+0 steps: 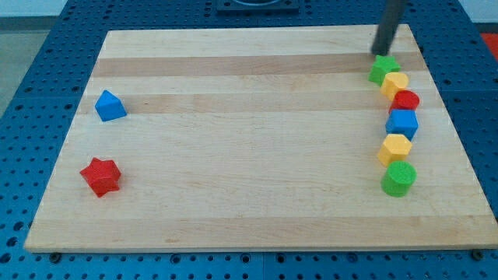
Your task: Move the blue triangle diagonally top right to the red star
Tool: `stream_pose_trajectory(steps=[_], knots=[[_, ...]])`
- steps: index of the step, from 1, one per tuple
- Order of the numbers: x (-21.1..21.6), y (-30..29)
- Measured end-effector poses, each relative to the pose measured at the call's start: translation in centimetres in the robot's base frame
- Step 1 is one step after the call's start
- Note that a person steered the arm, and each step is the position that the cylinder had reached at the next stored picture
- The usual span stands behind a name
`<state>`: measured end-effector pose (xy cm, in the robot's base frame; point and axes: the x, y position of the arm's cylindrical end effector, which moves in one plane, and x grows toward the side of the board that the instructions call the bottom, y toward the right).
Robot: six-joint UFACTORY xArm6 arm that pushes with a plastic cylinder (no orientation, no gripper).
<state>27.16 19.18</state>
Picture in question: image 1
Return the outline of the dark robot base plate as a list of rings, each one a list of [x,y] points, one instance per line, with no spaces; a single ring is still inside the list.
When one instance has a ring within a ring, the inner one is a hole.
[[[298,12],[299,0],[216,0],[218,13]]]

